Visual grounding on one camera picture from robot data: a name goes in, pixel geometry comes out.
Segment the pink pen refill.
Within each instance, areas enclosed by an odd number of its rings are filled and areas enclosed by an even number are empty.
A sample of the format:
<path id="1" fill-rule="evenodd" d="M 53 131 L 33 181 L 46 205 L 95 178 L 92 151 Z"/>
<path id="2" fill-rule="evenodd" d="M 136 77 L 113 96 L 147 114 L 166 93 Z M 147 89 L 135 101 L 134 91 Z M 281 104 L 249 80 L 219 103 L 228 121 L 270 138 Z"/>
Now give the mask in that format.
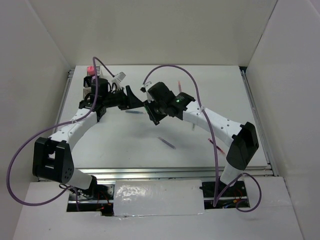
<path id="1" fill-rule="evenodd" d="M 178 81 L 178 90 L 179 90 L 180 93 L 182 92 L 182 86 L 181 86 L 181 82 L 180 81 Z"/>

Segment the pink glue stick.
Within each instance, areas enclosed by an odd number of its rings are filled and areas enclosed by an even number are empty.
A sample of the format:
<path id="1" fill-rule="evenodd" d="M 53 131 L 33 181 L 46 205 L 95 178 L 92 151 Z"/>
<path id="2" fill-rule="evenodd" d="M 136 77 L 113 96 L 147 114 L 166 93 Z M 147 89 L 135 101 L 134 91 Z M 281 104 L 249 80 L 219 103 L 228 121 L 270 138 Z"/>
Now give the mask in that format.
<path id="1" fill-rule="evenodd" d="M 93 65 L 90 65 L 87 67 L 86 71 L 87 71 L 88 76 L 93 76 L 93 75 L 95 75 L 96 69 Z"/>

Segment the purple pen refill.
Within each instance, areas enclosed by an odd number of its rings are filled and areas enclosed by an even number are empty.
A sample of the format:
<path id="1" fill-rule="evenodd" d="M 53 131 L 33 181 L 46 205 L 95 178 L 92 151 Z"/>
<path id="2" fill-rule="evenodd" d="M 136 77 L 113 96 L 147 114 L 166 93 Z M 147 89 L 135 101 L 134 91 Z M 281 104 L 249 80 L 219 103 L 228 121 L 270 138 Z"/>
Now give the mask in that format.
<path id="1" fill-rule="evenodd" d="M 160 141 L 162 141 L 164 144 L 166 144 L 167 146 L 169 146 L 170 148 L 176 149 L 176 147 L 175 147 L 173 144 L 171 144 L 171 143 L 168 142 L 167 140 L 163 139 L 162 137 L 157 136 L 157 138 L 158 138 Z"/>

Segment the blue pen refill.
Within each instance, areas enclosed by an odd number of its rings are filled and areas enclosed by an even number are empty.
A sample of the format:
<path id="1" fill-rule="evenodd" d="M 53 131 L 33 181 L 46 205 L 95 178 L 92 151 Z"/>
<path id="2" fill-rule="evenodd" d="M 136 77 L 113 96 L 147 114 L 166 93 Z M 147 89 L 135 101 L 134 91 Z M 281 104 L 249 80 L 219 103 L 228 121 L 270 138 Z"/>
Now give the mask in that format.
<path id="1" fill-rule="evenodd" d="M 145 114 L 145 112 L 143 111 L 138 111 L 138 110 L 126 110 L 125 111 L 126 113 L 129 113 L 129 114 Z"/>

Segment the red pen refill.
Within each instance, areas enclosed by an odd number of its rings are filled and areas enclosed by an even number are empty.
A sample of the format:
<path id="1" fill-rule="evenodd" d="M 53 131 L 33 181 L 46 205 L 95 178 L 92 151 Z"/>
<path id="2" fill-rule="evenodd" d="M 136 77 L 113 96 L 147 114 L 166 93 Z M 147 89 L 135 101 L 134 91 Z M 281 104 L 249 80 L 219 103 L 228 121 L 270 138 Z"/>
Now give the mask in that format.
<path id="1" fill-rule="evenodd" d="M 212 139 L 208 138 L 208 141 L 209 141 L 212 145 L 214 144 L 214 142 L 213 142 Z M 221 154 L 226 155 L 226 153 L 225 153 L 218 145 L 216 145 L 216 149 L 217 149 Z"/>

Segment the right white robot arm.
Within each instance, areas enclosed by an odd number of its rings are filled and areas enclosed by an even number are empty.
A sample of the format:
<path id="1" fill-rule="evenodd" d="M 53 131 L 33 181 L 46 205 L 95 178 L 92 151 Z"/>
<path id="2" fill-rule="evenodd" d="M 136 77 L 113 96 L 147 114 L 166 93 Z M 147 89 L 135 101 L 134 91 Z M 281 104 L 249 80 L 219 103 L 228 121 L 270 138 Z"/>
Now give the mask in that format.
<path id="1" fill-rule="evenodd" d="M 147 100 L 144 107 L 155 125 L 166 116 L 192 123 L 208 132 L 228 148 L 227 164 L 220 176 L 218 190 L 223 196 L 230 196 L 236 189 L 233 180 L 247 168 L 259 148 L 255 126 L 241 124 L 225 118 L 200 105 L 200 102 L 185 92 L 175 95 L 163 82 L 148 82 L 141 89 Z"/>

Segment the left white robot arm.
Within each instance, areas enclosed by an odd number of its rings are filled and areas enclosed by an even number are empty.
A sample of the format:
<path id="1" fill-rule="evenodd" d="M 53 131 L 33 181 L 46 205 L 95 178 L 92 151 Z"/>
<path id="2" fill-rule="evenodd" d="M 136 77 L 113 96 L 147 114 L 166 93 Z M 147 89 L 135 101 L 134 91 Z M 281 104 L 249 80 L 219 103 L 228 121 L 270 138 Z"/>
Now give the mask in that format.
<path id="1" fill-rule="evenodd" d="M 91 81 L 91 92 L 79 103 L 73 118 L 60 126 L 60 130 L 48 138 L 39 137 L 34 143 L 32 174 L 35 177 L 80 189 L 88 200 L 97 197 L 97 178 L 82 172 L 74 165 L 72 150 L 84 134 L 97 124 L 108 108 L 131 110 L 143 107 L 143 102 L 130 86 L 109 89 L 107 79 Z"/>

